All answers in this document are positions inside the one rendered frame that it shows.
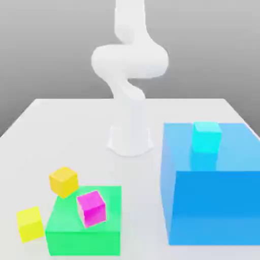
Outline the large green box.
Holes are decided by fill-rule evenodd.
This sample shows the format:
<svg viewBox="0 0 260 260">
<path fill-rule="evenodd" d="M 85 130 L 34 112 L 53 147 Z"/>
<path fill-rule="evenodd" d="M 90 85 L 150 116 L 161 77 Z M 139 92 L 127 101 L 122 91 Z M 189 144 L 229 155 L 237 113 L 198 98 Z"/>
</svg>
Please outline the large green box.
<svg viewBox="0 0 260 260">
<path fill-rule="evenodd" d="M 97 190 L 106 203 L 107 220 L 85 228 L 76 197 Z M 80 186 L 65 199 L 56 198 L 45 229 L 51 256 L 119 256 L 121 235 L 121 186 Z"/>
</svg>

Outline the small orange cube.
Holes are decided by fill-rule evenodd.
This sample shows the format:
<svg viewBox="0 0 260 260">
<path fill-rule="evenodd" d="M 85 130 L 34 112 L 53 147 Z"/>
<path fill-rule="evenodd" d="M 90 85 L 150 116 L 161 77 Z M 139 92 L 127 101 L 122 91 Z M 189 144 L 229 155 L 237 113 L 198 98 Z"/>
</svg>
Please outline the small orange cube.
<svg viewBox="0 0 260 260">
<path fill-rule="evenodd" d="M 78 175 L 68 167 L 61 167 L 49 175 L 50 188 L 62 199 L 79 188 Z"/>
</svg>

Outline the small magenta cube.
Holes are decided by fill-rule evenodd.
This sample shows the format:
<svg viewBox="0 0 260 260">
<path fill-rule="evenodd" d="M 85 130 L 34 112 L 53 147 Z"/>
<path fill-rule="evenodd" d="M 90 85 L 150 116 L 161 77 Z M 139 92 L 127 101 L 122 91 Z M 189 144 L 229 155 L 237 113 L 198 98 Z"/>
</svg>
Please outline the small magenta cube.
<svg viewBox="0 0 260 260">
<path fill-rule="evenodd" d="M 85 228 L 107 220 L 106 203 L 99 191 L 94 190 L 77 196 L 76 202 L 79 217 Z"/>
</svg>

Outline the small yellow cube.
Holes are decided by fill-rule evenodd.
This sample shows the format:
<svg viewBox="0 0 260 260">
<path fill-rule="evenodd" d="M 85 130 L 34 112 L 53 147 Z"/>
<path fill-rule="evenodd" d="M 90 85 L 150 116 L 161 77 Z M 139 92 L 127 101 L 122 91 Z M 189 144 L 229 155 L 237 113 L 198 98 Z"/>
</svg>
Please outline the small yellow cube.
<svg viewBox="0 0 260 260">
<path fill-rule="evenodd" d="M 16 217 L 22 243 L 44 236 L 44 228 L 38 206 L 18 211 Z"/>
</svg>

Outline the large blue box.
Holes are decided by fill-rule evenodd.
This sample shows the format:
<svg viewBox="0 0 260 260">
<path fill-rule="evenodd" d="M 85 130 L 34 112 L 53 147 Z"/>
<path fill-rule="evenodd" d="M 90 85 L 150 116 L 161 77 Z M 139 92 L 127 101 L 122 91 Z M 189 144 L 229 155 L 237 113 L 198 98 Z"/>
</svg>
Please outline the large blue box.
<svg viewBox="0 0 260 260">
<path fill-rule="evenodd" d="M 191 123 L 166 123 L 160 193 L 170 245 L 260 245 L 260 139 L 222 123 L 218 153 L 191 148 Z"/>
</svg>

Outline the small cyan cube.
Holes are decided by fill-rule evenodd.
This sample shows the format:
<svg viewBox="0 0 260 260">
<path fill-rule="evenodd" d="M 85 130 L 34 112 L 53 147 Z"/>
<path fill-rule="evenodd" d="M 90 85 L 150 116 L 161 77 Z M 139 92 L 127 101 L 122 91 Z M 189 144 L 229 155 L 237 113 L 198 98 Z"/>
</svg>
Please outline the small cyan cube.
<svg viewBox="0 0 260 260">
<path fill-rule="evenodd" d="M 197 121 L 193 124 L 191 147 L 197 153 L 218 153 L 222 130 L 217 122 Z"/>
</svg>

